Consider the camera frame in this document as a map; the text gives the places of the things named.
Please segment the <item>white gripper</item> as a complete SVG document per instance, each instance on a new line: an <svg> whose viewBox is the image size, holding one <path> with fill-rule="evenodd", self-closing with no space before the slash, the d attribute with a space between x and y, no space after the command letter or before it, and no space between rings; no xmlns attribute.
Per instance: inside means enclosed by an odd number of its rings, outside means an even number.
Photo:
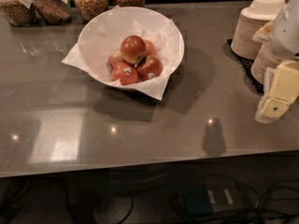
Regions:
<svg viewBox="0 0 299 224"><path fill-rule="evenodd" d="M284 60L299 59L299 0L289 0L274 21L269 21L252 40L270 41L274 54ZM264 75L264 94L255 119L261 123L279 120L299 97L299 62L283 61L276 68L268 67Z"/></svg>

